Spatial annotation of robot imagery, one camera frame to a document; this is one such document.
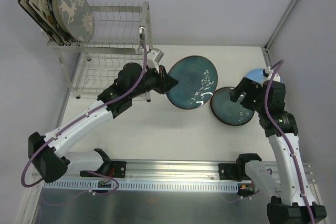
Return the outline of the grey deer snowflake plate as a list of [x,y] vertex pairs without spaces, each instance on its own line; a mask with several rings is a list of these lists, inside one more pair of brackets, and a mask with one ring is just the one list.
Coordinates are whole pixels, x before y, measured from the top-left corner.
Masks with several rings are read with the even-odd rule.
[[77,42],[88,42],[94,35],[94,16],[87,0],[51,0],[60,28]]

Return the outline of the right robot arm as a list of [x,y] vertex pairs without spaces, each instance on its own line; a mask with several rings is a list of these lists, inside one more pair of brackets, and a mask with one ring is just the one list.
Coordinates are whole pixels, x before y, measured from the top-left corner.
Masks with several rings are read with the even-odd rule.
[[276,158],[280,181],[276,182],[258,154],[240,154],[226,175],[236,181],[251,179],[270,198],[266,211],[270,223],[318,223],[327,216],[316,202],[304,172],[298,128],[294,116],[285,111],[285,85],[267,80],[260,84],[246,77],[230,93],[230,100],[258,113]]

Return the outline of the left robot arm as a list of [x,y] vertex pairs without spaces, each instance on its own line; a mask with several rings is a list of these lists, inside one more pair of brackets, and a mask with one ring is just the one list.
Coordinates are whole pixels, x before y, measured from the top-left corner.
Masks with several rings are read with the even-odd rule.
[[92,130],[132,107],[134,98],[151,90],[166,94],[177,84],[164,66],[153,69],[142,68],[138,63],[124,65],[114,83],[84,112],[51,132],[44,135],[35,132],[28,138],[29,162],[46,183],[70,173],[84,177],[107,176],[112,161],[102,149],[95,148],[86,153],[71,152],[70,149]]

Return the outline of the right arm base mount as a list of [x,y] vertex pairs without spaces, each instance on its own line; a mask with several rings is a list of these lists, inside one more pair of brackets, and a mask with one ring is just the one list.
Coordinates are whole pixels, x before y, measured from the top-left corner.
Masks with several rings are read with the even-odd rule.
[[234,163],[219,163],[218,174],[220,180],[239,181],[238,169]]

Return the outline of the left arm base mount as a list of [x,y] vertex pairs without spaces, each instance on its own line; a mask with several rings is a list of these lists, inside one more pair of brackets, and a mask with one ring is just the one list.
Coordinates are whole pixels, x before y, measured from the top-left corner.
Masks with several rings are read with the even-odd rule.
[[127,162],[111,161],[107,174],[112,178],[125,178],[127,171]]

